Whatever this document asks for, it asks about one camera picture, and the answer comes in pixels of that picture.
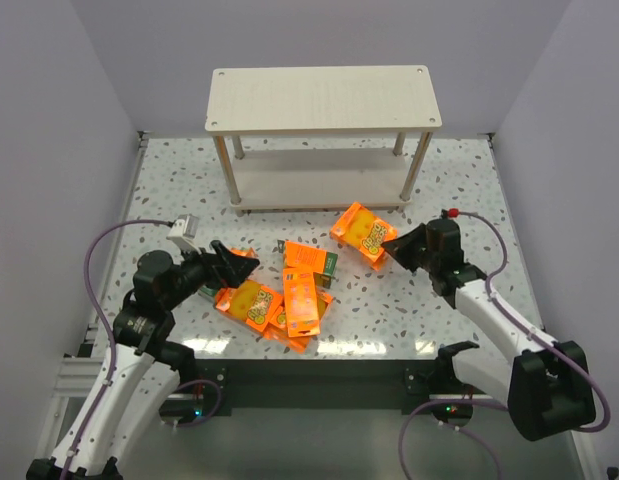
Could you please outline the orange box green end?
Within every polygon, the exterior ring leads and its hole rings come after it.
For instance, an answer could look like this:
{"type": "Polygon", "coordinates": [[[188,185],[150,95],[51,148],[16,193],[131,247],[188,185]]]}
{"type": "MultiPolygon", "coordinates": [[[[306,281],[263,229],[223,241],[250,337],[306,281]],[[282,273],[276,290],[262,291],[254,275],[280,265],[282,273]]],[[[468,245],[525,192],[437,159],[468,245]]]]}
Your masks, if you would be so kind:
{"type": "Polygon", "coordinates": [[[306,267],[313,272],[318,287],[331,287],[338,262],[336,253],[289,240],[278,240],[277,247],[285,268],[306,267]]]}

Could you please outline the orange Scrub Daddy box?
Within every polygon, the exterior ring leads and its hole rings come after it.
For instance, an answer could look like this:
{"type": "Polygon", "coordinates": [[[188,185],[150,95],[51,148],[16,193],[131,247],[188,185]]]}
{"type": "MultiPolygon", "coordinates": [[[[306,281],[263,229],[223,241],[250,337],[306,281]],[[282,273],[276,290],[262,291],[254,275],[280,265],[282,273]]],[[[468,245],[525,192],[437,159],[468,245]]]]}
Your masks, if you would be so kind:
{"type": "Polygon", "coordinates": [[[361,203],[354,202],[333,225],[330,236],[359,252],[373,270],[380,271],[388,260],[383,243],[395,240],[398,231],[361,203]]]}
{"type": "Polygon", "coordinates": [[[279,292],[247,280],[236,289],[224,289],[215,308],[226,318],[262,334],[282,303],[283,295],[279,292]]]}

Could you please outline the green orange sponge box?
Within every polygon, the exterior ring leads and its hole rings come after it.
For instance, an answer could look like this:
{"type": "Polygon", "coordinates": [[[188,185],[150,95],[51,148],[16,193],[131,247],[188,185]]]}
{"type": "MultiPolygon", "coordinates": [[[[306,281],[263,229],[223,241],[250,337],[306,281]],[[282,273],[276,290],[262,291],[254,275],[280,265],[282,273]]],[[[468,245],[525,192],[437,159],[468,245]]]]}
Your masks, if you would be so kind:
{"type": "MultiPolygon", "coordinates": [[[[238,256],[248,257],[248,258],[256,258],[257,253],[253,248],[241,249],[241,248],[231,248],[230,251],[238,256]]],[[[210,286],[203,286],[198,290],[198,295],[205,299],[206,301],[216,305],[218,300],[223,295],[223,288],[212,288],[210,286]]]]}

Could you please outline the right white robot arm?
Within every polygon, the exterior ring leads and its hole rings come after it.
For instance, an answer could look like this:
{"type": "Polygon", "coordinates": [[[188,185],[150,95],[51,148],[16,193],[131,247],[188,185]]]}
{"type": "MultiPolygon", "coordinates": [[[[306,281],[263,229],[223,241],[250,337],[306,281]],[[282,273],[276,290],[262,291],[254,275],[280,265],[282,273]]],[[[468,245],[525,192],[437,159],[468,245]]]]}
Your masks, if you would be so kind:
{"type": "Polygon", "coordinates": [[[421,224],[382,247],[410,272],[427,272],[434,292],[476,325],[498,349],[489,358],[474,341],[439,348],[430,388],[470,385],[503,405],[518,432],[536,441],[596,418],[585,352],[559,342],[513,309],[491,276],[465,258],[461,230],[449,216],[421,224]]]}

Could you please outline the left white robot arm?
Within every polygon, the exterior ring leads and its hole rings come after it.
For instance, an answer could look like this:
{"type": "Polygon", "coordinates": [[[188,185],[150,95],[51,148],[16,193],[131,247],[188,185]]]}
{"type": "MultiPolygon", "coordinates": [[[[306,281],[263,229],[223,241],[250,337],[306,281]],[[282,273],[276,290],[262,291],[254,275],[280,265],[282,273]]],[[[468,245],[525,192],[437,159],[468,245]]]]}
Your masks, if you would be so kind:
{"type": "Polygon", "coordinates": [[[168,338],[174,309],[203,287],[239,287],[258,265],[217,240],[209,251],[184,252],[180,263],[166,251],[144,254],[91,391],[51,456],[33,460],[27,478],[121,478],[123,463],[168,397],[203,381],[193,349],[168,338]]]}

